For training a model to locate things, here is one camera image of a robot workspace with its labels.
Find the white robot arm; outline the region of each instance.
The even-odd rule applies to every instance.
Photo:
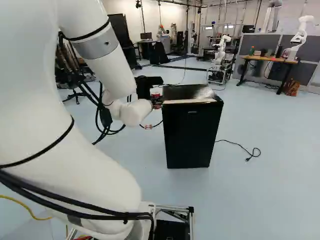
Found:
[[[162,37],[162,34],[166,34],[166,31],[164,29],[164,26],[162,24],[159,25],[159,29],[158,29],[158,32],[156,33],[156,37],[158,40],[161,39]]]
[[[60,28],[103,83],[104,104],[117,104],[110,107],[113,115],[133,126],[151,111],[150,102],[144,99],[128,105],[118,102],[135,92],[136,83],[103,4],[100,0],[4,0],[0,11],[0,26],[6,29],[0,44],[6,46],[2,54],[7,56],[1,64],[0,181],[17,192],[17,186],[8,184],[6,177],[107,210],[150,212],[135,178],[81,134],[55,84]],[[42,198],[69,211],[109,216]],[[144,225],[142,220],[129,219],[124,224],[50,211],[99,240],[124,240],[137,222],[140,229],[146,226],[150,230],[150,223]],[[139,232],[138,239],[148,238],[143,233]]]
[[[285,49],[282,55],[283,57],[287,57],[287,59],[291,61],[295,60],[299,48],[307,41],[307,23],[313,23],[314,21],[315,18],[311,15],[306,15],[299,18],[300,26],[298,32],[290,41],[291,44],[294,44],[295,46]]]
[[[95,2],[99,1],[61,1],[58,12],[60,29],[104,85],[103,104],[113,119],[135,127],[153,106],[146,99],[133,103],[119,100],[134,93],[137,86],[108,15],[102,3],[98,6]],[[94,17],[89,21],[84,17],[86,15]]]
[[[231,37],[223,35],[219,44],[213,44],[212,46],[218,47],[218,52],[214,54],[214,64],[221,65],[221,61],[225,59],[226,43],[231,41]]]

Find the gray cubicle partition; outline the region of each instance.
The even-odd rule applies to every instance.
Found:
[[[280,34],[244,34],[241,39],[239,55],[247,55],[252,46],[259,51],[261,49],[276,50],[280,40]]]
[[[242,57],[249,53],[251,46],[254,46],[254,49],[257,51],[261,49],[272,49],[273,52],[275,52],[279,45],[283,46],[283,50],[292,47],[293,45],[290,43],[292,37],[293,35],[280,35],[275,33],[244,33],[235,61],[233,78],[239,79],[241,77],[242,66],[244,64]],[[320,61],[319,43],[320,36],[309,35],[307,37],[306,43],[300,47],[296,55],[300,62],[292,66],[288,79],[293,78],[303,86],[309,84]],[[247,70],[246,78],[255,82],[274,80],[280,83],[288,67],[286,64],[275,62],[268,64],[265,61],[251,61],[251,64],[255,66],[255,68],[253,69],[253,67],[251,67]]]

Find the computer monitor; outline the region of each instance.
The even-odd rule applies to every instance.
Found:
[[[246,34],[246,33],[254,33],[255,32],[255,26],[254,25],[243,25],[242,32],[244,34]]]
[[[140,38],[142,40],[152,39],[152,32],[142,32],[142,33],[140,33]]]

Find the yellow cable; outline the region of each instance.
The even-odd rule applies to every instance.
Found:
[[[10,196],[5,196],[5,195],[0,195],[0,198],[1,199],[8,199],[8,200],[11,200],[17,204],[20,204],[22,207],[24,207],[25,209],[27,209],[27,211],[30,213],[31,217],[34,219],[34,220],[37,220],[37,221],[45,221],[45,220],[49,220],[49,219],[52,219],[52,217],[46,217],[46,218],[38,218],[34,215],[34,213],[32,212],[31,208],[28,207],[27,205],[25,205],[23,202],[13,198],[13,197],[10,197]]]

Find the black cabinet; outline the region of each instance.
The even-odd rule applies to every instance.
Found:
[[[164,86],[162,118],[169,169],[207,168],[224,102],[218,96],[199,98],[207,85]]]

